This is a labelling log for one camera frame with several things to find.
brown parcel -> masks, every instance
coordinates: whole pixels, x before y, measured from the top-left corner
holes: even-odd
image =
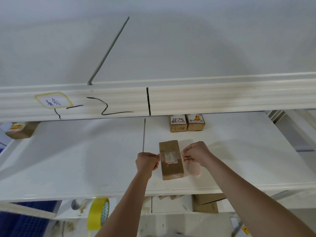
[[[12,139],[30,138],[40,121],[14,123],[5,134]]]
[[[168,121],[170,126],[170,132],[186,131],[188,127],[184,114],[168,116]]]
[[[184,169],[178,141],[160,142],[159,152],[161,155],[162,179],[182,178]]]
[[[217,201],[226,199],[223,193],[192,195],[193,212],[218,213]]]
[[[202,131],[205,127],[205,121],[202,114],[185,115],[188,123],[188,131]]]

left hand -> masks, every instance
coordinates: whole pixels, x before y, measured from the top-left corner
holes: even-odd
[[[144,177],[150,179],[152,171],[158,168],[160,155],[149,152],[140,152],[137,155],[136,167],[137,173],[141,173]]]

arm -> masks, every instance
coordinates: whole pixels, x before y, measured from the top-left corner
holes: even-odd
[[[316,236],[289,210],[214,156],[204,142],[189,145],[184,148],[182,155],[184,162],[198,162],[210,172],[252,236]]]
[[[145,152],[138,154],[136,176],[95,237],[133,237],[137,235],[147,183],[151,172],[158,168],[159,161],[158,155]]]

blue plastic crate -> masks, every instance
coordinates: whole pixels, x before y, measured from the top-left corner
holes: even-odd
[[[37,201],[17,204],[52,212],[56,203],[57,201]],[[1,237],[42,237],[48,222],[48,219],[1,212]]]

tape roll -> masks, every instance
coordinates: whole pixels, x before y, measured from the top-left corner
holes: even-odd
[[[109,216],[110,201],[108,198],[95,199],[88,215],[88,231],[99,230]]]

